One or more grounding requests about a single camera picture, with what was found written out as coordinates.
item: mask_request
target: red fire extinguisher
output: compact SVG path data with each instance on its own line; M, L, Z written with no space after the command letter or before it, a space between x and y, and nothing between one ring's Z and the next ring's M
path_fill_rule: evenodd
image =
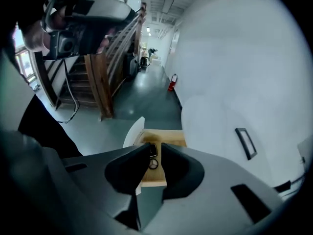
M176 84L176 81L177 81L177 75L174 74L174 75L172 76L170 86L168 87L168 90L169 90L170 92L174 89L174 86L175 86L175 84Z

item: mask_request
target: gray floor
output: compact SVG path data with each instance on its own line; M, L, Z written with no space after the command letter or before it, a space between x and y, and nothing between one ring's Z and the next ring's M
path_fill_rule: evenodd
M180 110L173 93L167 91L168 85L163 68L149 66L122 85L114 97L113 119L100 122L98 109L80 107L70 123L61 125L83 155L122 148L127 132L141 116L145 117L145 128L181 130ZM55 111L42 89L36 94L55 119L71 116L72 106Z

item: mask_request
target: curved white wall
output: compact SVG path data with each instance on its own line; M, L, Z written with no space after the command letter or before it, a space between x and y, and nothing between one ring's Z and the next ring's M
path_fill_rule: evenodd
M244 118L266 154L268 182L303 174L297 145L313 134L312 56L280 0L197 0L184 14L166 72L178 75L182 105L203 95ZM221 118L214 109L209 113ZM206 114L202 119L209 124ZM208 137L214 132L207 127Z

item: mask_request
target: black cable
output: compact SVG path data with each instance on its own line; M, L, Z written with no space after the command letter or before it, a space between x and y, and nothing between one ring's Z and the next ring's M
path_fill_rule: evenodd
M282 196L282 197L288 196L288 195L293 194L293 193L297 193L298 191L299 191L299 189L294 190L294 191L292 191L292 192L287 193L286 195L284 195L284 196Z
M76 115L76 113L77 113L77 111L78 111L78 109L79 109L79 107L80 107L80 103L79 103L79 101L74 97L74 95L73 95L73 93L72 93L72 90L71 90L71 87L70 87L70 84L69 84L69 79L68 79L68 71L67 71L67 63L65 62L65 58L63 59L63 62L64 62L64 68L65 68L65 79L66 79L66 82L67 82L67 88L68 88L68 91L69 91L69 93L70 93L70 95L71 95L71 97L72 97L72 99L73 99L73 101L74 101L74 103L75 103L75 106L74 106L74 112L73 112L73 114L72 114L72 116L68 119L68 120L66 120L66 121L58 121L58 123L69 123L72 119L73 119L73 117Z
M301 180L302 178L305 177L305 173L301 176L301 177L298 177L297 179L295 179L294 181L291 182L291 184L293 185L294 183L297 183L299 180Z

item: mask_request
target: ceiling light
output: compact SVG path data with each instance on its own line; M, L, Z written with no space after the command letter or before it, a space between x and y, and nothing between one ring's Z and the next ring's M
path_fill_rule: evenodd
M163 13L168 13L168 11L170 10L173 2L174 2L174 0L164 0L162 12Z

